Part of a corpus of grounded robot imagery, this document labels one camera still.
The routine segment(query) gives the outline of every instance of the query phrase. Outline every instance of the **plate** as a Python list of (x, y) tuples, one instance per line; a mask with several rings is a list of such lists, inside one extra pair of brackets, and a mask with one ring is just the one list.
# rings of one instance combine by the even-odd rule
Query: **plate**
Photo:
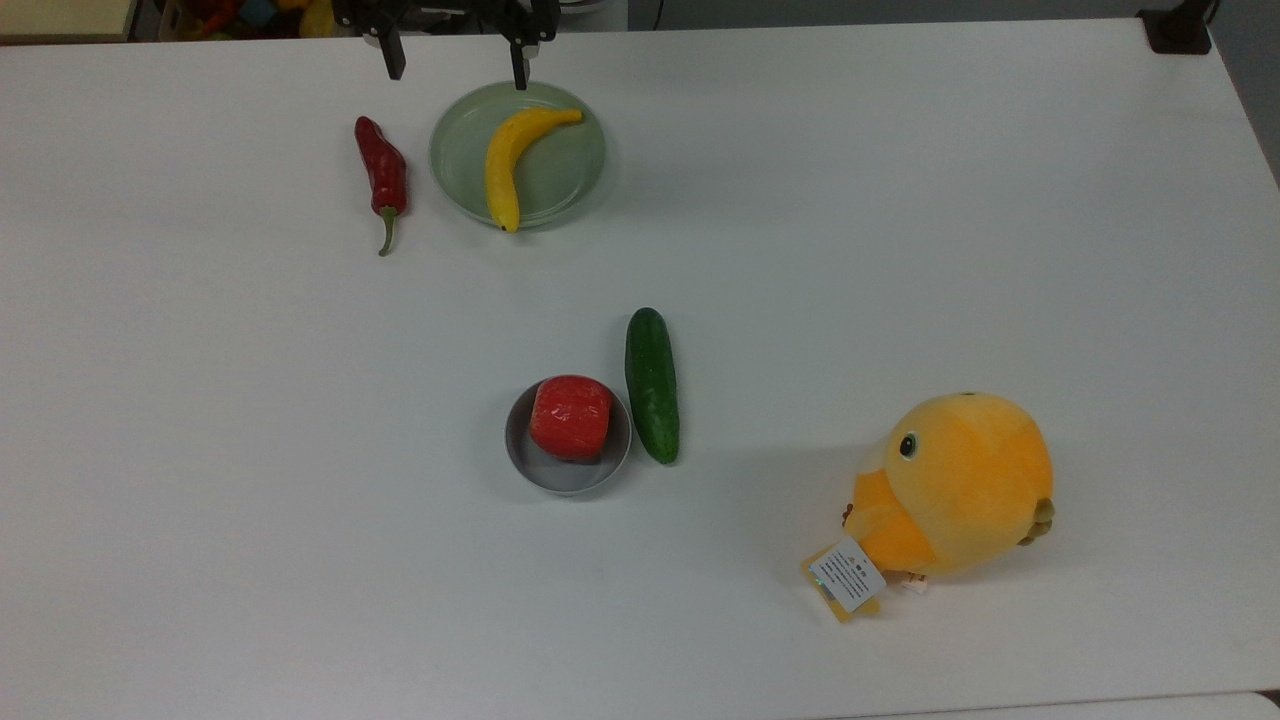
[(507, 455), (520, 474), (552, 495), (573, 496), (596, 489), (612, 478), (631, 450), (631, 415), (627, 406), (612, 389), (609, 429), (604, 436), (604, 448), (590, 462), (570, 462), (552, 457), (538, 447), (529, 434), (529, 421), (534, 416), (538, 387), (534, 383), (511, 406), (507, 415)]
[(582, 110), (582, 122), (561, 126), (525, 150), (516, 165), (520, 224), (554, 220), (595, 187), (604, 169), (604, 131), (595, 113), (573, 95), (531, 82), (481, 87), (454, 102), (431, 133), (431, 174), (444, 193), (472, 218), (494, 224), (484, 192), (489, 140), (507, 118), (526, 108)]

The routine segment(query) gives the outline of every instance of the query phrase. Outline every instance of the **red chili pepper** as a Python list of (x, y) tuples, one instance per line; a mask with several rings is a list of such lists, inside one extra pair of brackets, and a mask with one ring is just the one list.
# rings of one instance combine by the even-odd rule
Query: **red chili pepper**
[(365, 170), (369, 173), (369, 186), (374, 191), (371, 204), (374, 213), (381, 215), (387, 225), (387, 243), (378, 251), (385, 258), (392, 251), (396, 218), (408, 209), (404, 156), (394, 145), (387, 142), (383, 128), (364, 115), (356, 120), (356, 143), (360, 145), (360, 156), (365, 160)]

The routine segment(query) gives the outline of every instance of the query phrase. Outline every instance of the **product tag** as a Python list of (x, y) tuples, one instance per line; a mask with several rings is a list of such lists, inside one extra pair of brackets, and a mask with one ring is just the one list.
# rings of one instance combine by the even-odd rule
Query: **product tag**
[(924, 594), (924, 591), (929, 589), (929, 583), (924, 579), (924, 575), (916, 575), (915, 573), (908, 573), (906, 578), (904, 578), (899, 585), (902, 585), (915, 594)]
[(828, 603), (838, 603), (846, 614), (858, 610), (888, 584), (854, 538), (845, 538), (819, 555), (809, 564), (809, 574)]

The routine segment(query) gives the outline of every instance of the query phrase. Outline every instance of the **red tomato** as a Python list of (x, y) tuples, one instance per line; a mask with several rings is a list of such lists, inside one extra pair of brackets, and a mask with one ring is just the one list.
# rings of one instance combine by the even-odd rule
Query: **red tomato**
[(529, 434), (561, 460), (591, 460), (609, 430), (609, 388), (582, 375), (559, 375), (538, 386)]

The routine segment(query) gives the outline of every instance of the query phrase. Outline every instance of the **yellow stuffed bird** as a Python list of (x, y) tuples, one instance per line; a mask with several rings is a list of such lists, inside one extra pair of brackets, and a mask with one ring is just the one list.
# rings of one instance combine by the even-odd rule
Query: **yellow stuffed bird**
[[(945, 575), (1047, 533), (1052, 495), (1048, 448), (1027, 411), (995, 395), (945, 395), (916, 405), (863, 460), (845, 532), (882, 573)], [(878, 607), (872, 598), (859, 611)]]

